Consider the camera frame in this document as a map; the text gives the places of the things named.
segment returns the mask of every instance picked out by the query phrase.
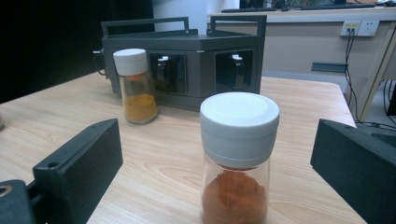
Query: wooden table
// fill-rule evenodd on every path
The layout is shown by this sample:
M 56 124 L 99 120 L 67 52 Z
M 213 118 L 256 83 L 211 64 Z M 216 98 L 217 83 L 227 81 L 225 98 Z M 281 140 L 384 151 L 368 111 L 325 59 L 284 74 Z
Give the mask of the wooden table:
M 331 83 L 262 78 L 262 94 L 280 107 L 271 157 L 269 223 L 364 223 L 312 169 L 319 119 L 353 125 Z M 117 118 L 124 164 L 90 223 L 200 223 L 203 149 L 199 114 L 160 106 L 133 125 L 108 80 L 91 74 L 0 105 L 0 181 L 33 181 L 32 167 L 80 131 Z

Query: glass jar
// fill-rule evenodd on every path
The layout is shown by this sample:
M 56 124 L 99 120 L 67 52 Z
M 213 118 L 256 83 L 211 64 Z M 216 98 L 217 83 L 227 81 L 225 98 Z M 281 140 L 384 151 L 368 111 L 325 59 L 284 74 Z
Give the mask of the glass jar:
M 154 98 L 144 49 L 123 49 L 113 53 L 125 118 L 142 124 L 155 119 L 158 107 Z
M 203 223 L 265 223 L 277 104 L 254 93 L 217 94 L 201 104 L 200 120 Z

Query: gray device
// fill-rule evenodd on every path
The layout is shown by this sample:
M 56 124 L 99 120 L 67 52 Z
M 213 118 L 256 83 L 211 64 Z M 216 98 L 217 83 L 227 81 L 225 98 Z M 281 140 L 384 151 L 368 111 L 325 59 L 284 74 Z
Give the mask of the gray device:
M 256 22 L 257 34 L 216 29 L 217 21 Z M 183 22 L 183 30 L 110 34 L 116 27 Z M 132 21 L 102 21 L 102 54 L 112 90 L 120 93 L 113 53 L 145 49 L 148 70 L 159 105 L 198 110 L 207 97 L 228 91 L 260 93 L 266 16 L 211 17 L 206 35 L 189 28 L 187 17 Z

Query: electrical outlet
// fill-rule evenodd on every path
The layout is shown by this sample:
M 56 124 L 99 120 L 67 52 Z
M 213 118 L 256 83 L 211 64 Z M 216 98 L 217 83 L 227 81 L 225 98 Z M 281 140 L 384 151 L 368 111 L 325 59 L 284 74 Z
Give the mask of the electrical outlet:
M 357 35 L 360 26 L 361 26 L 360 21 L 344 21 L 343 29 L 341 30 L 340 35 L 349 36 L 349 32 L 350 35 Z
M 374 36 L 378 25 L 379 21 L 362 21 L 358 36 Z

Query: orange powder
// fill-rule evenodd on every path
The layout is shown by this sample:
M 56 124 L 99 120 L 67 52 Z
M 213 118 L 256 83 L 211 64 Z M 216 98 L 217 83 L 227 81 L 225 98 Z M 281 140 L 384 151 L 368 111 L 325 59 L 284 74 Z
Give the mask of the orange powder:
M 149 94 L 129 96 L 124 101 L 125 118 L 131 122 L 144 123 L 157 115 L 154 97 Z
M 203 208 L 205 224 L 264 223 L 265 188 L 244 173 L 224 171 L 205 188 Z

